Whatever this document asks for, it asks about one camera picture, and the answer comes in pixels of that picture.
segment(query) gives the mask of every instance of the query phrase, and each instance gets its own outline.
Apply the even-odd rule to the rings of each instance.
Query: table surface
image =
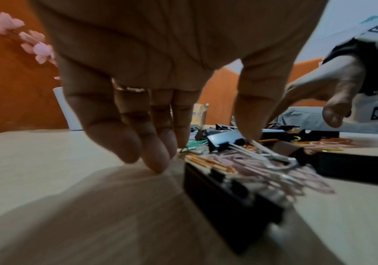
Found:
[[[155,175],[81,131],[1,133],[0,264],[378,265],[378,186],[329,179],[235,255],[182,180],[179,159]]]

